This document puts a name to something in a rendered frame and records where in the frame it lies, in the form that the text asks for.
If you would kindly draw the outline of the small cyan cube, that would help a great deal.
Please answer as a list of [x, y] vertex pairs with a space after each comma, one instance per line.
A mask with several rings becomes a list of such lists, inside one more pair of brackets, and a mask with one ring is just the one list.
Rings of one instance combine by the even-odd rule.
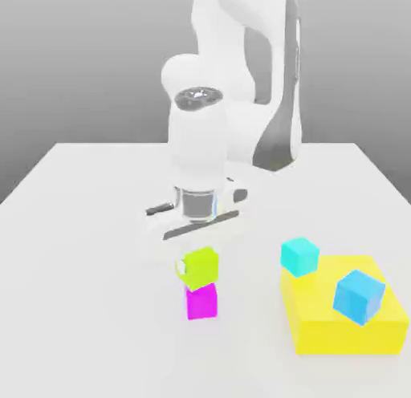
[[281, 245], [280, 263], [295, 278], [317, 271], [319, 248], [306, 238], [293, 238]]

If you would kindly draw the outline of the large yellow box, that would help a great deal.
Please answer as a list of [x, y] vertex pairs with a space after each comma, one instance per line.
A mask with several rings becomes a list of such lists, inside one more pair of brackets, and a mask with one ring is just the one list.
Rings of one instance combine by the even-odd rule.
[[300, 355], [395, 355], [401, 352], [409, 317], [385, 287], [376, 314], [363, 326], [333, 308], [337, 283], [353, 270], [386, 282], [367, 255], [323, 255], [316, 272], [300, 278], [286, 269], [280, 287], [295, 351]]

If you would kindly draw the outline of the small blue cube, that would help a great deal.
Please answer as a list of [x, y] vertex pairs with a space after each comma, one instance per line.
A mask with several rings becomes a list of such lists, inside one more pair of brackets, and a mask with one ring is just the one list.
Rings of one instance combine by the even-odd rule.
[[363, 327], [380, 310], [385, 289], [385, 283], [352, 270], [336, 284], [332, 307]]

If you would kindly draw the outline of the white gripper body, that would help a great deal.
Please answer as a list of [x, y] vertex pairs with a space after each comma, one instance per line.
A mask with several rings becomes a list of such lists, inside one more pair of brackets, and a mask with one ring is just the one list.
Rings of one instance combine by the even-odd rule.
[[243, 212], [220, 213], [212, 221], [190, 222], [175, 209], [149, 217], [145, 226], [145, 249], [149, 251], [191, 251], [217, 247], [245, 229]]

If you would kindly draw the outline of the small magenta cube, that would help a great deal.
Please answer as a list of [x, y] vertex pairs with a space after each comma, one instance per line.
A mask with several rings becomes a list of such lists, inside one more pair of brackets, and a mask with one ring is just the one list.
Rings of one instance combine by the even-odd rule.
[[197, 290], [185, 288], [188, 320], [214, 318], [218, 315], [218, 293], [212, 282]]

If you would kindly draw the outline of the small lime green cube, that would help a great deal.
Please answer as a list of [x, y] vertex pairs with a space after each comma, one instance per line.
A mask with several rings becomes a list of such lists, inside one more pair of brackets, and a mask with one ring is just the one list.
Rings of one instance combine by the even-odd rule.
[[190, 289], [197, 290], [218, 280], [218, 254], [209, 246], [187, 253], [183, 259], [186, 264], [184, 275], [177, 272], [178, 278]]

